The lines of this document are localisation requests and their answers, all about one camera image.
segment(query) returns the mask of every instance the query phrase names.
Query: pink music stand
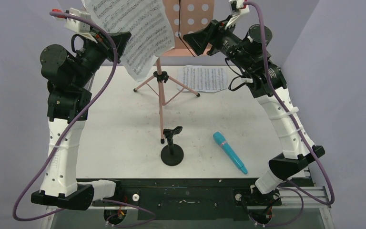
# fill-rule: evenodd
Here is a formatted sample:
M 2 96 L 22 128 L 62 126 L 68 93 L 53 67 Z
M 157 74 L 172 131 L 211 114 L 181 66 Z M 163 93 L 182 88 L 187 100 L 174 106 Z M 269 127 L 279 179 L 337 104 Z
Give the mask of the pink music stand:
M 191 56 L 194 53 L 192 50 L 188 50 L 186 46 L 179 39 L 179 23 L 180 23 L 180 37 L 183 34 L 192 33 L 203 29 L 208 25 L 208 23 L 213 19 L 214 16 L 214 0 L 182 0 L 181 1 L 181 16 L 179 21 L 179 0 L 163 0 L 166 8 L 166 16 L 168 17 L 169 23 L 175 34 L 175 48 L 165 53 L 163 56 Z M 163 135 L 163 106 L 166 106 L 172 99 L 174 99 L 178 94 L 180 94 L 184 89 L 193 93 L 197 97 L 200 97 L 200 93 L 195 92 L 193 89 L 187 87 L 183 83 L 179 82 L 175 78 L 168 75 L 167 72 L 162 71 L 161 58 L 156 61 L 156 72 L 153 76 L 149 77 L 138 87 L 134 88 L 134 92 L 144 85 L 148 85 L 153 92 L 159 97 L 159 116 L 160 116 L 160 130 L 161 130 L 161 143 L 165 143 L 165 137 Z M 156 79 L 158 81 L 158 92 L 156 92 L 148 82 Z M 163 84 L 167 80 L 171 80 L 174 83 L 180 85 L 182 89 L 174 95 L 169 101 L 165 100 L 165 91 Z

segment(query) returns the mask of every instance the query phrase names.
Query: white knob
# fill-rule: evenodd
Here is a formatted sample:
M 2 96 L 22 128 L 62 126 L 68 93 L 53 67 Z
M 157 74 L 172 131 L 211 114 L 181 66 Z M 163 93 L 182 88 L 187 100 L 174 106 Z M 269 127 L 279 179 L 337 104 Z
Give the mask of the white knob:
M 242 197 L 242 195 L 241 194 L 236 194 L 235 195 L 235 199 L 236 199 L 236 201 L 241 201 L 241 197 Z
M 140 195 L 138 195 L 138 194 L 134 194 L 134 195 L 132 196 L 132 200 L 133 200 L 134 202 L 137 202 L 138 200 L 140 200 Z

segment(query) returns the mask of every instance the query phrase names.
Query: sheet music on table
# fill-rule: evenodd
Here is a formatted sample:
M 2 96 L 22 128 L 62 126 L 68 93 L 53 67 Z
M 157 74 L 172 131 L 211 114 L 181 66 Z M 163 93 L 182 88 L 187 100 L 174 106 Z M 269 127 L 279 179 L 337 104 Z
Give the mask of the sheet music on table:
M 92 20 L 108 33 L 131 32 L 121 57 L 135 81 L 143 81 L 158 57 L 174 48 L 162 0 L 82 0 Z
M 228 75 L 223 67 L 187 65 L 178 70 L 177 80 L 196 92 L 215 93 L 228 88 Z

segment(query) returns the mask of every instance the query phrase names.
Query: white table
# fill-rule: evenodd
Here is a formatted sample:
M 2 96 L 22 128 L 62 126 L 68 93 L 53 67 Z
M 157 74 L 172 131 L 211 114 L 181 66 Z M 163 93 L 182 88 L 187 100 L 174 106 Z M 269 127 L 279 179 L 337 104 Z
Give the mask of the white table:
M 165 66 L 177 78 L 181 66 Z M 93 95 L 103 86 L 111 67 L 102 67 L 95 76 Z M 226 67 L 229 81 L 235 74 Z M 90 108 L 81 136 L 77 178 L 244 178 L 260 177 L 268 161 L 281 153 L 278 137 L 267 114 L 243 87 L 236 92 L 215 94 L 181 93 L 163 108 L 164 128 L 182 126 L 173 140 L 184 150 L 183 162 L 175 167 L 161 158 L 159 102 L 153 91 L 138 85 L 118 67 L 107 90 Z M 157 89 L 157 82 L 150 85 Z M 177 91 L 165 84 L 166 100 Z M 220 131 L 245 164 L 244 175 L 213 140 Z M 305 177 L 304 172 L 295 177 Z

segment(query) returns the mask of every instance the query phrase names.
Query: robotic arm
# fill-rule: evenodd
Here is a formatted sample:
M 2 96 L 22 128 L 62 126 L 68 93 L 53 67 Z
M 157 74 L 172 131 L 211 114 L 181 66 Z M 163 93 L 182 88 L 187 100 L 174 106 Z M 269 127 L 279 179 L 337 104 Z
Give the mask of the robotic arm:
M 252 193 L 256 198 L 266 198 L 286 179 L 303 170 L 315 159 L 310 154 L 298 131 L 305 135 L 307 143 L 312 146 L 317 157 L 325 154 L 322 146 L 316 146 L 309 138 L 297 116 L 298 108 L 294 107 L 289 96 L 285 78 L 280 68 L 273 64 L 268 54 L 268 71 L 275 92 L 283 100 L 289 112 L 286 112 L 275 98 L 270 89 L 264 70 L 262 40 L 260 25 L 253 25 L 243 39 L 233 34 L 237 19 L 245 12 L 243 11 L 243 0 L 230 1 L 233 6 L 233 15 L 223 21 L 212 20 L 206 28 L 183 36 L 183 39 L 191 46 L 197 55 L 201 55 L 208 44 L 211 50 L 207 55 L 212 56 L 218 52 L 224 54 L 226 60 L 231 60 L 241 71 L 242 81 L 239 87 L 246 85 L 252 96 L 259 102 L 269 116 L 273 127 L 280 139 L 283 152 L 269 161 L 269 170 L 260 177 Z M 266 44 L 273 35 L 264 27 Z M 289 115 L 293 115 L 300 124 L 296 128 Z
M 73 8 L 67 13 L 90 19 L 87 12 Z M 41 74 L 48 80 L 50 92 L 47 114 L 49 153 L 54 147 L 58 150 L 47 166 L 40 190 L 32 193 L 31 201 L 65 209 L 86 210 L 92 201 L 112 197 L 116 191 L 115 181 L 76 182 L 79 141 L 88 112 L 72 126 L 59 146 L 55 144 L 71 120 L 91 101 L 92 96 L 86 85 L 106 59 L 114 61 L 114 54 L 109 41 L 100 31 L 73 19 L 57 19 L 64 20 L 65 27 L 76 32 L 71 39 L 71 49 L 76 56 L 57 44 L 46 47 L 40 56 Z M 117 45 L 119 60 L 131 34 L 121 32 L 110 36 Z M 83 47 L 79 50 L 75 50 L 74 45 L 77 37 L 83 41 Z

